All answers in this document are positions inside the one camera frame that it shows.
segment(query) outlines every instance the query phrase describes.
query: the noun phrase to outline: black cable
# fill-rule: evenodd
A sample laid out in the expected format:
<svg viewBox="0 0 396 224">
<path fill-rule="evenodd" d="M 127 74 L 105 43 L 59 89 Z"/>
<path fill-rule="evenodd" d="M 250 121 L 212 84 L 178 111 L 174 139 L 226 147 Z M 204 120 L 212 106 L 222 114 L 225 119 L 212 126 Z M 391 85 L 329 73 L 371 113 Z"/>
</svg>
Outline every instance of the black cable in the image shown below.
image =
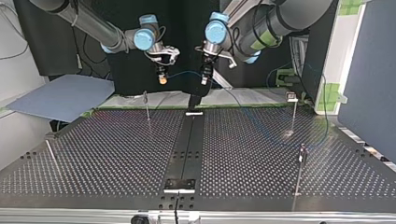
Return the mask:
<svg viewBox="0 0 396 224">
<path fill-rule="evenodd" d="M 96 63 L 96 64 L 99 64 L 99 63 L 104 62 L 104 61 L 107 59 L 107 56 L 105 56 L 105 58 L 102 59 L 101 61 L 98 61 L 98 62 L 97 62 L 97 61 L 94 61 L 94 60 L 90 57 L 90 55 L 87 53 L 87 50 L 85 49 L 85 47 L 86 47 L 86 45 L 87 45 L 87 38 L 88 38 L 88 35 L 85 34 L 85 36 L 84 36 L 84 41 L 82 42 L 82 51 L 84 52 L 85 56 L 87 56 L 87 59 L 90 60 L 92 63 Z"/>
<path fill-rule="evenodd" d="M 176 206 L 175 206 L 175 223 L 178 224 L 178 215 L 177 215 L 177 205 L 178 205 L 178 195 L 176 199 Z"/>
<path fill-rule="evenodd" d="M 242 55 L 244 55 L 245 57 L 249 57 L 249 58 L 251 58 L 251 57 L 259 57 L 259 55 L 254 55 L 254 54 L 246 54 L 244 51 L 242 51 L 242 49 L 238 46 L 238 44 L 236 43 L 236 41 L 237 41 L 237 39 L 238 39 L 238 37 L 240 36 L 240 29 L 239 29 L 239 27 L 235 27 L 234 29 L 233 29 L 233 32 L 231 33 L 231 29 L 230 29 L 230 27 L 228 27 L 228 24 L 227 23 L 225 23 L 224 21 L 221 21 L 221 20 L 214 20 L 214 21 L 220 21 L 221 23 L 223 23 L 224 24 L 224 26 L 226 27 L 226 30 L 227 30 L 227 34 L 228 34 L 228 36 L 230 37 L 230 40 L 231 40 L 231 46 L 228 48 L 228 50 L 227 51 L 229 51 L 230 53 L 231 53 L 231 55 L 235 55 L 235 52 L 234 52 L 234 50 L 233 50 L 233 47 L 235 47 L 238 51 L 239 51 L 239 53 L 241 53 Z M 237 35 L 237 37 L 235 38 L 235 31 L 238 31 L 238 35 Z"/>
<path fill-rule="evenodd" d="M 276 36 L 275 34 L 273 34 L 273 32 L 270 30 L 272 29 L 271 27 L 268 27 L 268 30 L 270 31 L 271 35 L 273 36 L 273 38 L 276 40 L 276 45 L 271 46 L 268 45 L 267 43 L 265 43 L 264 41 L 262 41 L 262 39 L 259 37 L 257 30 L 256 30 L 256 17 L 257 17 L 257 12 L 259 11 L 259 7 L 262 4 L 263 0 L 260 0 L 260 2 L 255 6 L 254 8 L 254 12 L 253 12 L 253 17 L 252 17 L 252 24 L 251 24 L 251 29 L 253 30 L 253 34 L 256 37 L 257 41 L 259 41 L 263 46 L 265 46 L 266 48 L 277 48 L 279 47 L 280 42 L 278 40 L 280 40 L 280 38 L 278 36 Z M 268 18 L 268 14 L 269 14 L 269 9 L 267 9 L 267 16 L 265 17 L 265 19 L 267 20 L 267 26 L 270 23 L 269 22 L 269 18 Z"/>
<path fill-rule="evenodd" d="M 241 30 L 239 29 L 239 27 L 235 27 L 233 29 L 232 41 L 233 41 L 233 44 L 235 45 L 235 48 L 239 51 L 239 53 L 241 53 L 245 57 L 249 57 L 249 58 L 251 58 L 251 57 L 259 57 L 259 55 L 246 54 L 244 51 L 242 51 L 242 49 L 237 44 L 237 40 L 238 40 L 240 35 L 241 35 Z"/>
<path fill-rule="evenodd" d="M 6 60 L 6 59 L 12 59 L 12 58 L 19 57 L 19 56 L 21 56 L 22 54 L 24 54 L 24 53 L 26 52 L 26 50 L 28 50 L 28 49 L 29 49 L 29 44 L 26 43 L 26 47 L 25 47 L 25 49 L 24 49 L 21 53 L 17 53 L 17 54 L 12 55 L 12 56 L 0 58 L 0 60 Z"/>
<path fill-rule="evenodd" d="M 92 67 L 92 65 L 91 65 L 90 63 L 87 63 L 87 62 L 82 58 L 82 56 L 81 56 L 81 54 L 80 54 L 80 51 L 79 51 L 78 42 L 77 42 L 77 37 L 76 37 L 76 31 L 75 31 L 75 28 L 74 28 L 74 27 L 72 27 L 72 32 L 73 32 L 73 39 L 74 39 L 74 42 L 75 42 L 75 45 L 76 45 L 76 50 L 77 50 L 77 54 L 78 54 L 79 60 L 80 60 L 82 63 L 85 63 L 85 64 L 90 68 L 90 70 L 91 70 L 91 72 L 88 74 L 88 76 L 91 77 L 92 74 L 95 73 L 96 75 L 99 76 L 99 78 L 103 78 L 98 72 L 96 72 L 96 71 L 93 69 L 93 67 Z M 82 71 L 83 71 L 83 68 L 81 68 L 81 69 L 78 71 L 78 74 L 80 74 Z"/>
<path fill-rule="evenodd" d="M 296 63 L 296 61 L 295 61 L 294 47 L 293 47 L 292 44 L 291 44 L 291 58 L 293 59 L 293 62 L 294 62 L 294 64 L 296 65 L 297 77 L 300 79 L 300 83 L 301 83 L 301 85 L 303 86 L 303 89 L 304 89 L 304 91 L 306 92 L 306 95 L 307 95 L 309 98 L 313 99 L 312 96 L 309 94 L 308 90 L 307 90 L 306 87 L 305 87 L 305 84 L 304 84 L 304 82 L 303 82 L 303 78 L 300 76 L 300 73 L 299 73 L 299 68 L 300 68 L 300 67 L 297 67 L 297 63 Z"/>
</svg>

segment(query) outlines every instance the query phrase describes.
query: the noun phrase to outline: dark grey wall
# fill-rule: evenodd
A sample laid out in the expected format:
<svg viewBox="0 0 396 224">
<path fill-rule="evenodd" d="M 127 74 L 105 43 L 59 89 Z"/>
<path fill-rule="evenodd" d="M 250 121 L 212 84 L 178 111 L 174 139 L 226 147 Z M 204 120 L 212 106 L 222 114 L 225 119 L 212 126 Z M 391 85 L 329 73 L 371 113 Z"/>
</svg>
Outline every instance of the dark grey wall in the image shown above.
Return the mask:
<svg viewBox="0 0 396 224">
<path fill-rule="evenodd" d="M 308 48 L 306 50 L 305 64 L 311 65 L 317 71 L 313 71 L 309 66 L 304 66 L 303 82 L 309 95 L 316 99 L 320 77 L 326 61 L 332 27 L 337 11 L 338 0 L 334 0 L 326 13 L 310 28 Z M 293 88 L 296 92 L 301 92 L 301 86 Z"/>
<path fill-rule="evenodd" d="M 339 120 L 369 145 L 396 161 L 395 0 L 367 4 Z"/>
</svg>

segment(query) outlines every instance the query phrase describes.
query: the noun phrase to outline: metal frame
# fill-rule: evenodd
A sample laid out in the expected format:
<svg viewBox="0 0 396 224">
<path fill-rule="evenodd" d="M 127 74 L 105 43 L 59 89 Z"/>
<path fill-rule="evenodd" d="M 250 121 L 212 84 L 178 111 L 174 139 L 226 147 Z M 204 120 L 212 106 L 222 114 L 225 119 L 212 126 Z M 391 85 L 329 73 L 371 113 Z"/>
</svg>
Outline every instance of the metal frame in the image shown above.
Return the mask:
<svg viewBox="0 0 396 224">
<path fill-rule="evenodd" d="M 157 223 L 175 223 L 173 211 L 139 212 L 136 210 L 77 210 L 77 209 L 0 209 L 0 223 L 130 223 L 136 215 L 158 217 Z M 182 224 L 318 224 L 330 223 L 395 223 L 391 214 L 361 213 L 228 213 L 228 212 L 177 212 Z"/>
<path fill-rule="evenodd" d="M 167 166 L 167 171 L 163 178 L 165 181 L 168 178 L 180 178 L 180 179 L 196 179 L 199 186 L 199 177 L 201 175 L 201 164 L 202 164 L 202 139 L 204 137 L 205 129 L 205 113 L 203 116 L 191 116 L 183 117 L 184 121 L 182 127 L 179 131 L 179 136 L 177 138 L 176 144 L 174 146 L 173 153 L 177 157 L 170 158 Z M 81 121 L 73 123 L 68 129 L 64 129 L 63 132 L 67 132 Z M 350 146 L 351 148 L 358 148 L 358 144 L 352 139 L 348 138 L 346 134 L 332 128 L 335 130 L 334 136 L 337 136 L 343 142 Z M 46 150 L 45 145 L 40 146 L 33 151 Z M 180 158 L 181 152 L 184 152 L 184 158 Z M 376 160 L 374 157 L 366 157 L 365 160 L 375 160 L 370 162 L 373 168 L 378 170 L 381 174 L 389 175 L 393 174 L 383 163 Z M 8 168 L 0 171 L 9 172 L 21 165 L 21 161 L 15 161 Z M 183 194 L 180 192 L 178 195 L 180 201 L 178 205 L 184 205 L 184 207 L 177 207 L 178 216 L 180 223 L 219 223 L 225 221 L 230 222 L 249 222 L 249 223 L 273 223 L 275 221 L 281 223 L 319 223 L 320 221 L 326 221 L 328 223 L 337 222 L 354 222 L 354 223 L 367 223 L 367 222 L 396 222 L 396 214 L 363 214 L 363 213 L 322 213 L 322 212 L 291 212 L 292 199 L 288 198 L 285 200 L 268 201 L 265 207 L 260 207 L 265 201 L 263 198 L 254 200 L 234 200 L 227 199 L 226 201 L 216 199 L 202 199 L 199 196 L 199 189 L 196 188 L 196 192 L 192 194 Z M 59 198 L 50 197 L 44 199 L 47 201 L 44 207 L 69 207 L 70 209 L 27 209 L 21 208 L 28 206 L 28 201 L 37 200 L 36 196 L 23 197 L 22 201 L 18 201 L 13 196 L 3 198 L 5 204 L 9 204 L 8 207 L 15 208 L 0 208 L 0 223 L 2 222 L 84 222 L 84 223 L 123 223 L 129 222 L 130 218 L 137 214 L 149 214 L 150 216 L 160 216 L 161 222 L 163 223 L 173 223 L 175 220 L 174 209 L 176 207 L 177 194 L 159 194 L 155 198 L 145 198 L 145 197 L 135 197 L 125 199 L 111 199 L 105 198 L 95 198 L 95 197 L 85 197 L 86 200 L 79 201 L 81 203 L 76 204 L 75 197 L 64 197 L 62 200 Z M 316 197 L 299 197 L 297 199 L 297 211 L 359 211 L 359 212 L 371 212 L 370 208 L 361 209 L 361 203 L 367 203 L 368 201 L 358 200 L 342 200 L 332 199 L 332 198 L 316 198 Z M 381 208 L 375 210 L 376 212 L 389 212 L 394 209 L 394 201 L 374 201 L 373 206 L 378 206 L 381 204 Z M 150 208 L 150 212 L 142 213 L 136 210 L 137 208 Z M 257 212 L 237 212 L 240 210 L 245 211 L 257 211 Z"/>
<path fill-rule="evenodd" d="M 222 13 L 229 15 L 230 20 L 228 25 L 232 27 L 237 21 L 239 21 L 245 14 L 247 14 L 252 8 L 257 6 L 260 0 L 233 0 Z M 263 5 L 273 5 L 271 0 L 262 1 Z"/>
</svg>

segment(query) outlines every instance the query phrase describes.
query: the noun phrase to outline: cable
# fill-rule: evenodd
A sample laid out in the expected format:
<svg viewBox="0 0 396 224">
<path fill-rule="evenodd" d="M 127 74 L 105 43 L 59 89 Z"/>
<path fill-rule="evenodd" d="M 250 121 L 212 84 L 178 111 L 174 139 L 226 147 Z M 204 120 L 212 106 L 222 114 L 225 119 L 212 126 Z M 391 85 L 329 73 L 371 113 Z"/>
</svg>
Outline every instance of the cable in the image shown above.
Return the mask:
<svg viewBox="0 0 396 224">
<path fill-rule="evenodd" d="M 252 30 L 253 30 L 253 34 L 254 34 L 254 36 L 256 37 L 256 39 L 257 39 L 257 41 L 259 41 L 263 46 L 265 46 L 266 48 L 277 48 L 277 47 L 279 47 L 280 46 L 280 44 L 282 44 L 282 40 L 283 40 L 283 38 L 279 38 L 278 36 L 275 36 L 274 34 L 272 34 L 272 32 L 270 32 L 271 33 L 271 35 L 273 36 L 273 38 L 274 39 L 276 39 L 276 45 L 273 45 L 273 46 L 271 46 L 271 45 L 268 45 L 267 43 L 265 43 L 264 41 L 262 41 L 262 39 L 259 37 L 259 35 L 258 35 L 258 33 L 257 33 L 257 30 L 256 30 L 256 17 L 257 17 L 257 12 L 259 11 L 259 7 L 260 7 L 260 5 L 262 4 L 262 1 L 263 0 L 260 0 L 260 2 L 256 5 L 256 7 L 254 8 L 254 12 L 253 12 L 253 17 L 252 17 L 252 24 L 251 24 L 251 28 L 252 28 Z M 267 20 L 267 24 L 269 24 L 269 21 L 268 21 L 268 11 L 267 11 L 267 16 L 265 17 L 265 19 Z"/>
<path fill-rule="evenodd" d="M 77 38 L 76 38 L 76 31 L 75 31 L 75 28 L 74 28 L 74 27 L 72 27 L 72 32 L 73 32 L 73 39 L 74 39 L 74 42 L 75 42 L 75 45 L 76 45 L 76 50 L 77 50 L 78 57 L 79 57 L 80 61 L 81 61 L 82 63 L 85 63 L 85 64 L 90 68 L 90 70 L 91 70 L 91 72 L 88 74 L 88 76 L 91 77 L 92 74 L 95 73 L 96 75 L 99 76 L 99 78 L 103 78 L 98 72 L 96 72 L 96 71 L 93 69 L 93 67 L 92 67 L 89 63 L 87 63 L 87 62 L 81 57 L 81 54 L 80 54 L 80 51 L 79 51 L 79 47 L 78 47 Z M 83 71 L 83 68 L 81 68 L 81 69 L 78 71 L 78 73 L 80 74 L 82 71 Z"/>
<path fill-rule="evenodd" d="M 21 56 L 22 54 L 24 54 L 28 49 L 29 49 L 29 45 L 26 44 L 25 49 L 21 53 L 18 53 L 18 54 L 12 55 L 12 56 L 8 56 L 8 57 L 4 57 L 4 58 L 0 58 L 0 60 L 16 58 L 16 57 Z"/>
<path fill-rule="evenodd" d="M 271 75 L 272 75 L 275 71 L 277 71 L 277 70 L 279 70 L 279 69 L 281 69 L 281 68 L 284 68 L 284 67 L 288 66 L 289 64 L 291 64 L 291 62 L 288 62 L 288 63 L 283 64 L 282 66 L 280 66 L 280 67 L 278 67 L 278 68 L 272 70 L 272 71 L 268 74 L 267 79 L 265 79 L 265 85 L 267 86 L 268 90 L 269 90 L 271 93 L 276 94 L 276 95 L 280 95 L 279 93 L 276 93 L 276 92 L 271 91 L 271 89 L 269 88 L 269 86 L 270 86 L 269 80 L 270 80 Z"/>
<path fill-rule="evenodd" d="M 87 38 L 88 38 L 88 35 L 85 34 L 84 40 L 83 40 L 83 42 L 82 42 L 82 51 L 84 52 L 85 56 L 87 56 L 87 59 L 90 60 L 92 63 L 96 63 L 96 64 L 99 64 L 99 63 L 104 62 L 104 61 L 107 59 L 107 56 L 105 56 L 105 58 L 102 59 L 102 60 L 100 60 L 100 61 L 94 61 L 94 60 L 90 57 L 90 55 L 88 55 L 87 50 L 86 50 Z"/>
<path fill-rule="evenodd" d="M 313 69 L 310 65 L 308 65 L 308 66 L 309 66 L 313 71 L 319 72 L 318 70 Z M 323 107 L 324 107 L 324 114 L 325 114 L 325 120 L 326 120 L 326 130 L 325 130 L 325 133 L 323 134 L 321 140 L 320 140 L 317 144 L 314 144 L 314 145 L 312 145 L 312 146 L 306 146 L 308 149 L 313 149 L 313 148 L 316 148 L 316 147 L 320 147 L 320 146 L 326 141 L 326 138 L 327 138 L 327 136 L 328 136 L 328 134 L 329 134 L 329 120 L 328 120 L 328 117 L 327 117 L 327 108 L 326 108 L 326 99 L 325 99 L 326 93 L 325 93 L 325 90 L 324 90 L 324 89 L 326 89 L 327 81 L 326 81 L 326 77 L 325 77 L 323 74 L 321 74 L 321 76 L 323 77 L 323 104 L 324 104 Z M 238 103 L 239 107 L 242 109 L 243 113 L 244 113 L 245 115 L 247 115 L 247 116 L 249 117 L 250 120 L 253 121 L 253 123 L 255 124 L 255 126 L 256 126 L 264 135 L 266 135 L 265 137 L 266 137 L 267 139 L 269 139 L 270 141 L 272 141 L 272 142 L 274 142 L 274 143 L 276 143 L 276 144 L 280 144 L 282 147 L 297 147 L 297 148 L 300 147 L 300 144 L 294 145 L 294 144 L 288 144 L 288 143 L 283 143 L 283 142 L 280 142 L 280 141 L 276 141 L 276 140 L 275 140 L 276 138 L 273 137 L 273 136 L 270 134 L 270 132 L 268 132 L 268 130 L 266 130 L 265 126 L 262 125 L 262 123 L 261 123 L 258 119 L 256 119 L 256 118 L 250 113 L 249 110 L 247 110 L 246 108 L 242 107 L 242 105 L 240 104 L 240 102 L 238 101 L 238 99 L 237 99 L 230 91 L 228 91 L 228 90 L 226 90 L 226 91 L 235 99 L 235 101 Z"/>
<path fill-rule="evenodd" d="M 161 32 L 160 36 L 158 36 L 157 42 L 159 42 L 159 41 L 161 41 L 163 39 L 163 36 L 165 35 L 165 32 L 166 32 L 166 26 L 160 27 L 159 30 L 161 31 L 161 29 L 163 29 L 163 31 Z"/>
<path fill-rule="evenodd" d="M 6 7 L 8 8 L 8 10 L 10 10 L 16 18 L 18 18 L 18 13 L 17 11 L 15 11 L 14 8 L 12 8 L 11 6 L 7 5 L 6 3 L 2 3 L 0 2 L 0 7 Z M 12 23 L 12 21 L 9 19 L 9 17 L 7 16 L 7 14 L 3 11 L 3 9 L 0 8 L 0 12 L 2 14 L 2 16 L 8 21 L 9 25 L 15 30 L 15 32 L 22 38 L 25 40 L 25 37 L 23 36 L 23 33 L 18 30 L 18 28 L 14 25 L 14 23 Z"/>
<path fill-rule="evenodd" d="M 7 5 L 7 4 L 5 4 L 5 3 L 0 3 L 0 7 L 6 7 L 6 8 L 8 8 L 12 13 L 14 13 L 15 16 L 18 17 L 17 12 L 16 12 L 12 7 L 10 7 L 9 5 Z M 22 34 L 22 33 L 17 29 L 17 27 L 15 27 L 15 25 L 11 22 L 11 20 L 10 20 L 9 17 L 6 15 L 6 13 L 3 11 L 3 9 L 0 9 L 0 12 L 1 12 L 2 16 L 7 20 L 7 22 L 8 22 L 8 23 L 12 26 L 12 28 L 15 30 L 15 32 L 16 32 L 24 41 L 26 41 L 25 38 L 24 38 L 24 36 L 23 36 L 23 34 Z M 7 56 L 7 57 L 0 58 L 0 60 L 7 60 L 7 59 L 13 59 L 13 58 L 19 57 L 19 56 L 21 56 L 22 54 L 24 54 L 28 49 L 29 49 L 29 44 L 28 44 L 27 41 L 26 41 L 26 46 L 25 46 L 25 48 L 24 48 L 24 50 L 23 50 L 22 52 L 17 53 L 17 54 L 14 54 L 14 55 L 11 55 L 11 56 Z"/>
<path fill-rule="evenodd" d="M 7 114 L 5 114 L 4 116 L 0 117 L 0 119 L 6 118 L 6 117 L 8 117 L 8 116 L 10 116 L 10 115 L 12 115 L 12 114 L 15 114 L 15 113 L 16 113 L 16 111 L 12 111 L 12 112 L 7 113 Z"/>
<path fill-rule="evenodd" d="M 290 45 L 291 45 L 291 58 L 292 58 L 294 64 L 297 66 L 297 62 L 295 61 L 295 54 L 294 54 L 294 47 L 293 47 L 293 44 L 292 44 L 292 40 L 290 40 Z M 303 89 L 304 89 L 306 95 L 309 98 L 313 99 L 312 96 L 309 94 L 308 90 L 306 89 L 305 84 L 303 82 L 303 78 L 302 78 L 303 75 L 300 74 L 300 71 L 299 71 L 301 67 L 304 67 L 304 65 L 301 64 L 300 67 L 296 67 L 297 77 L 300 79 L 300 83 L 303 86 Z"/>
<path fill-rule="evenodd" d="M 179 193 L 177 194 L 177 199 L 176 199 L 176 206 L 175 206 L 175 223 L 176 224 L 178 224 L 178 215 L 177 215 L 177 206 L 178 206 L 178 195 L 179 195 Z"/>
<path fill-rule="evenodd" d="M 201 77 L 201 75 L 200 75 L 199 73 L 197 73 L 197 72 L 194 72 L 194 71 L 184 71 L 184 72 L 176 73 L 176 74 L 174 74 L 174 75 L 168 77 L 168 79 L 173 78 L 173 77 L 178 77 L 178 76 L 183 75 L 183 74 L 186 74 L 186 73 L 194 74 L 194 75 L 196 75 L 196 76 L 198 76 L 198 77 Z"/>
</svg>

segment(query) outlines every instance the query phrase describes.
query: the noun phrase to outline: wire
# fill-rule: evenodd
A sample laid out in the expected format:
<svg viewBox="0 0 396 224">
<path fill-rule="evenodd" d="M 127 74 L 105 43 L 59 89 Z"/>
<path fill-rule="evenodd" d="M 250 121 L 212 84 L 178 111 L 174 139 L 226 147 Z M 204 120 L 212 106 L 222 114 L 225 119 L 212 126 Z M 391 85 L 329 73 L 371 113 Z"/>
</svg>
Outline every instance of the wire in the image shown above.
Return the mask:
<svg viewBox="0 0 396 224">
<path fill-rule="evenodd" d="M 308 66 L 313 71 L 319 72 L 318 70 L 313 69 L 312 66 L 310 66 L 310 65 L 308 65 Z M 329 134 L 329 120 L 328 120 L 328 117 L 327 117 L 327 108 L 326 108 L 326 99 L 325 99 L 326 98 L 326 93 L 325 93 L 325 90 L 324 90 L 324 89 L 326 89 L 327 81 L 326 81 L 326 77 L 322 73 L 321 73 L 321 76 L 323 77 L 323 104 L 324 104 L 323 107 L 324 107 L 324 114 L 325 114 L 325 120 L 326 120 L 326 130 L 325 130 L 322 138 L 320 139 L 320 141 L 317 144 L 314 144 L 312 146 L 306 146 L 308 149 L 314 149 L 316 147 L 320 147 L 326 141 L 326 138 L 327 138 L 327 136 Z M 238 99 L 230 91 L 228 91 L 227 89 L 224 89 L 224 90 L 226 90 L 235 99 L 235 101 L 238 103 L 239 107 L 242 109 L 243 113 L 246 116 L 248 116 L 250 120 L 253 121 L 255 126 L 265 135 L 265 137 L 267 139 L 269 139 L 270 141 L 272 141 L 272 142 L 274 142 L 276 144 L 280 144 L 282 147 L 297 147 L 297 148 L 300 147 L 299 144 L 294 145 L 294 144 L 288 144 L 288 143 L 276 141 L 275 138 L 270 134 L 270 132 L 268 132 L 268 130 L 265 128 L 265 126 L 262 125 L 262 123 L 257 118 L 255 118 L 250 113 L 249 110 L 247 110 L 246 108 L 242 107 L 242 105 L 240 104 Z"/>
<path fill-rule="evenodd" d="M 5 7 L 8 8 L 8 10 L 10 10 L 16 18 L 18 18 L 18 13 L 17 11 L 15 11 L 14 8 L 12 8 L 11 6 L 7 5 L 6 3 L 2 3 L 0 2 L 0 7 Z M 14 25 L 14 23 L 12 23 L 12 21 L 9 19 L 9 17 L 7 16 L 7 14 L 3 11 L 3 9 L 0 8 L 0 12 L 2 14 L 2 16 L 8 21 L 8 23 L 11 25 L 11 27 L 15 30 L 15 32 L 22 38 L 25 39 L 25 37 L 23 36 L 23 33 L 18 30 L 18 28 Z"/>
<path fill-rule="evenodd" d="M 178 77 L 178 76 L 183 75 L 183 74 L 186 74 L 186 73 L 194 74 L 194 75 L 196 75 L 196 76 L 198 76 L 198 77 L 201 77 L 201 75 L 200 75 L 199 73 L 197 73 L 197 72 L 194 72 L 194 71 L 184 71 L 184 72 L 176 73 L 176 74 L 174 74 L 174 75 L 168 77 L 168 79 L 173 78 L 173 77 Z"/>
<path fill-rule="evenodd" d="M 179 193 L 177 194 L 177 199 L 176 199 L 176 206 L 175 206 L 175 223 L 176 224 L 178 224 L 178 215 L 177 215 L 177 206 L 178 206 L 178 195 L 179 195 Z"/>
<path fill-rule="evenodd" d="M 271 89 L 269 88 L 269 86 L 270 86 L 269 80 L 270 80 L 271 75 L 272 75 L 275 71 L 277 71 L 277 70 L 279 70 L 279 69 L 281 69 L 281 68 L 284 68 L 284 67 L 288 66 L 289 64 L 291 64 L 291 62 L 288 62 L 288 63 L 283 64 L 282 66 L 280 66 L 280 67 L 278 67 L 278 68 L 272 70 L 272 71 L 268 74 L 267 79 L 265 79 L 265 85 L 267 86 L 268 90 L 269 90 L 271 93 L 276 94 L 276 95 L 279 95 L 279 93 L 273 92 L 273 91 L 271 91 Z"/>
<path fill-rule="evenodd" d="M 88 76 L 91 77 L 92 74 L 95 73 L 96 75 L 99 76 L 99 78 L 103 78 L 98 72 L 96 72 L 96 71 L 93 69 L 93 67 L 92 67 L 92 65 L 91 65 L 90 63 L 87 63 L 87 61 L 85 61 L 85 60 L 81 57 L 81 54 L 80 54 L 80 51 L 79 51 L 79 47 L 78 47 L 77 38 L 76 38 L 76 31 L 75 31 L 75 28 L 74 28 L 74 27 L 72 27 L 72 32 L 73 32 L 73 39 L 74 39 L 74 42 L 75 42 L 75 45 L 76 45 L 76 50 L 77 50 L 78 57 L 79 57 L 79 59 L 80 59 L 80 61 L 81 61 L 82 63 L 86 64 L 86 65 L 90 68 L 90 73 L 88 74 Z M 78 73 L 80 74 L 82 71 L 83 71 L 83 68 L 81 68 L 81 69 L 78 71 Z"/>
<path fill-rule="evenodd" d="M 239 36 L 241 35 L 241 30 L 239 29 L 239 27 L 235 27 L 233 28 L 233 37 L 232 37 L 232 41 L 233 44 L 235 45 L 235 48 L 238 50 L 239 53 L 241 53 L 242 55 L 244 55 L 245 57 L 259 57 L 260 55 L 254 55 L 254 54 L 246 54 L 244 51 L 242 51 L 242 49 L 238 46 L 237 41 Z"/>
<path fill-rule="evenodd" d="M 18 17 L 17 12 L 14 10 L 14 8 L 10 7 L 9 5 L 5 4 L 5 3 L 0 3 L 0 7 L 6 7 L 8 8 L 16 17 Z M 11 25 L 11 27 L 15 30 L 15 32 L 24 40 L 26 41 L 26 39 L 24 38 L 23 34 L 17 29 L 17 27 L 11 22 L 11 20 L 9 19 L 9 17 L 6 15 L 6 13 L 3 11 L 3 9 L 0 9 L 0 12 L 2 14 L 2 16 L 7 20 L 7 22 Z M 27 50 L 29 49 L 29 44 L 26 41 L 26 46 L 24 48 L 24 50 L 20 53 L 11 55 L 11 56 L 7 56 L 7 57 L 3 57 L 0 58 L 0 60 L 7 60 L 7 59 L 13 59 L 16 57 L 21 56 L 22 54 L 24 54 Z"/>
<path fill-rule="evenodd" d="M 84 52 L 85 56 L 87 56 L 87 59 L 90 60 L 92 63 L 96 63 L 96 64 L 99 64 L 99 63 L 104 62 L 104 61 L 107 59 L 107 56 L 105 56 L 105 58 L 102 59 L 102 60 L 100 60 L 100 61 L 94 61 L 94 60 L 90 57 L 90 55 L 87 53 L 87 50 L 86 50 L 87 38 L 88 38 L 88 35 L 85 34 L 84 40 L 83 40 L 83 42 L 82 42 L 82 51 Z"/>
<path fill-rule="evenodd" d="M 253 17 L 252 17 L 252 24 L 251 24 L 251 28 L 253 30 L 253 34 L 256 37 L 257 41 L 259 41 L 263 46 L 265 46 L 266 48 L 277 48 L 280 46 L 280 44 L 282 44 L 283 38 L 279 38 L 278 36 L 274 36 L 273 34 L 271 34 L 273 36 L 274 39 L 276 39 L 276 45 L 268 45 L 267 43 L 265 43 L 264 41 L 262 41 L 262 39 L 259 37 L 257 30 L 256 30 L 256 17 L 257 17 L 257 12 L 259 11 L 259 7 L 262 4 L 263 0 L 260 0 L 260 2 L 256 5 L 256 7 L 254 8 L 254 12 L 253 12 Z M 267 16 L 265 17 L 265 19 L 267 20 L 267 24 L 270 24 L 270 22 L 268 21 L 268 10 L 267 9 Z"/>
<path fill-rule="evenodd" d="M 161 32 L 160 36 L 158 36 L 157 42 L 158 42 L 158 41 L 161 41 L 161 40 L 163 39 L 163 36 L 165 35 L 165 32 L 166 32 L 166 26 L 160 27 L 159 30 L 161 31 L 161 29 L 163 29 L 163 31 Z"/>
<path fill-rule="evenodd" d="M 12 111 L 10 113 L 5 114 L 4 116 L 1 116 L 0 119 L 6 118 L 6 117 L 8 117 L 8 116 L 10 116 L 12 114 L 15 114 L 15 113 L 16 113 L 16 111 Z"/>
<path fill-rule="evenodd" d="M 19 56 L 21 56 L 22 54 L 24 54 L 28 49 L 29 49 L 29 45 L 26 44 L 25 49 L 24 49 L 21 53 L 18 53 L 18 54 L 12 55 L 12 56 L 8 56 L 8 57 L 4 57 L 4 58 L 0 58 L 0 60 L 6 60 L 6 59 L 12 59 L 12 58 L 19 57 Z"/>
<path fill-rule="evenodd" d="M 108 73 L 105 76 L 105 80 L 108 80 L 108 78 L 110 77 L 110 71 L 108 71 Z"/>
</svg>

